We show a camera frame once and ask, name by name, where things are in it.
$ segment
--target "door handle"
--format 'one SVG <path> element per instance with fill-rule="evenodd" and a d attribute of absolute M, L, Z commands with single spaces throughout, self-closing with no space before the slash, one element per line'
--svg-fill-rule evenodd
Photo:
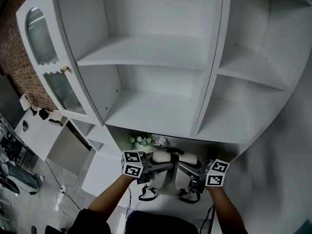
<path fill-rule="evenodd" d="M 62 67 L 61 69 L 60 69 L 60 72 L 62 73 L 62 74 L 65 74 L 65 72 L 68 70 L 68 67 L 67 66 L 65 66 L 65 67 Z"/>

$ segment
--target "white wall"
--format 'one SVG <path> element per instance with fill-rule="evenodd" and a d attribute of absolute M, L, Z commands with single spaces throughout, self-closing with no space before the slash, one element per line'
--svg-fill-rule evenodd
<path fill-rule="evenodd" d="M 249 233 L 293 234 L 312 219 L 312 55 L 286 106 L 231 164 L 227 182 Z"/>

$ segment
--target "black strap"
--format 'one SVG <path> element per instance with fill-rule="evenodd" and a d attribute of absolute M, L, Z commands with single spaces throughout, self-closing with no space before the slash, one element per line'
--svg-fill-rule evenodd
<path fill-rule="evenodd" d="M 154 196 L 153 197 L 149 197 L 149 198 L 142 198 L 146 194 L 146 188 L 147 187 L 148 186 L 146 185 L 146 186 L 144 186 L 142 188 L 142 195 L 140 195 L 138 197 L 139 200 L 141 200 L 141 201 L 152 201 L 152 200 L 154 200 L 157 197 L 157 193 L 155 192 L 156 188 L 152 188 L 152 189 L 149 189 L 149 190 L 154 194 Z"/>
<path fill-rule="evenodd" d="M 186 195 L 187 192 L 185 191 L 185 189 L 181 189 L 181 193 L 179 195 L 180 200 L 185 202 L 185 203 L 188 203 L 188 204 L 195 204 L 195 203 L 199 202 L 199 200 L 200 200 L 200 193 L 199 192 L 192 192 L 192 193 L 196 193 L 197 200 L 193 201 L 193 200 L 189 200 L 189 199 L 183 198 L 182 196 Z"/>

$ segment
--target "person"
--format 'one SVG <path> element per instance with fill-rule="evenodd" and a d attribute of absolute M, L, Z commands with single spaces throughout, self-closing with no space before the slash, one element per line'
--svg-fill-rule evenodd
<path fill-rule="evenodd" d="M 135 178 L 133 177 L 121 175 L 90 204 L 88 209 L 83 209 L 79 212 L 68 234 L 110 234 L 111 231 L 106 221 L 134 180 Z M 212 197 L 223 234 L 247 234 L 242 217 L 222 187 L 207 187 L 206 189 Z M 197 234 L 198 232 L 194 225 L 176 217 L 134 211 L 127 219 L 125 233 Z"/>

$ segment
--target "white cabinet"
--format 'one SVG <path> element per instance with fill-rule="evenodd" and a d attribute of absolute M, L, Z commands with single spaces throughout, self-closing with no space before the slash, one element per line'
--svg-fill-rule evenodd
<path fill-rule="evenodd" d="M 110 127 L 243 150 L 303 72 L 307 1 L 27 0 L 17 16 L 42 84 L 96 150 L 118 149 Z"/>
<path fill-rule="evenodd" d="M 27 0 L 17 19 L 29 59 L 62 114 L 102 124 L 72 58 L 57 0 Z"/>

